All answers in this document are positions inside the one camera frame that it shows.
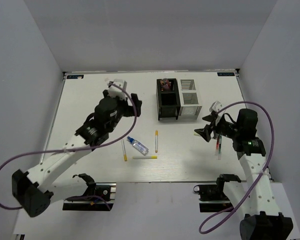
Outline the clear tube of markers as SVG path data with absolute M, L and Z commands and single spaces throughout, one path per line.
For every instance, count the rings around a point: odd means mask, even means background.
M 160 87 L 162 91 L 170 91 L 171 90 L 171 84 L 168 78 L 162 78 L 160 80 Z

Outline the blue capped spray bottle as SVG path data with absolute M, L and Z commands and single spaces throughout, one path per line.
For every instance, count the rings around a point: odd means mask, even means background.
M 146 156 L 149 152 L 149 149 L 147 147 L 145 147 L 142 143 L 140 143 L 139 141 L 135 140 L 132 137 L 127 137 L 127 141 L 138 151 L 140 152 L 142 155 Z

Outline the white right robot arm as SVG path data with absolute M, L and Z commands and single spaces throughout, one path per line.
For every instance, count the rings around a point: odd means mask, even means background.
M 208 124 L 196 129 L 195 133 L 207 142 L 211 135 L 232 140 L 232 146 L 243 168 L 248 190 L 244 190 L 241 180 L 235 174 L 221 174 L 216 181 L 211 196 L 229 199 L 233 212 L 240 217 L 239 233 L 243 240 L 286 240 L 293 230 L 293 221 L 284 216 L 273 194 L 271 181 L 264 170 L 266 150 L 256 136 L 258 114 L 243 108 L 239 110 L 235 122 L 226 121 L 216 111 L 203 117 Z

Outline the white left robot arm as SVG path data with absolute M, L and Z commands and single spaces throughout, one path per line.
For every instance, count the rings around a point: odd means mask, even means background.
M 73 174 L 66 183 L 56 183 L 56 180 L 79 159 L 101 146 L 121 118 L 141 115 L 142 101 L 135 93 L 130 98 L 132 106 L 128 104 L 127 97 L 104 90 L 103 99 L 64 145 L 64 150 L 25 172 L 17 170 L 12 174 L 12 195 L 31 218 L 42 214 L 51 203 L 59 200 L 98 198 L 98 186 L 86 173 Z

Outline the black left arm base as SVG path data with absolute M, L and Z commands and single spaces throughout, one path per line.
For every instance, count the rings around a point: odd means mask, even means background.
M 116 196 L 115 183 L 98 183 L 86 173 L 72 176 L 77 181 L 84 181 L 84 192 L 70 196 L 63 202 L 63 211 L 109 212 Z

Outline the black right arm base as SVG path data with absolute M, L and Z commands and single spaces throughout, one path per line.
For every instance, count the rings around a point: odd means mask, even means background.
M 201 213 L 216 213 L 233 207 L 223 192 L 225 183 L 229 182 L 241 183 L 241 179 L 235 174 L 220 174 L 213 184 L 197 184 L 193 187 L 193 192 L 199 195 Z

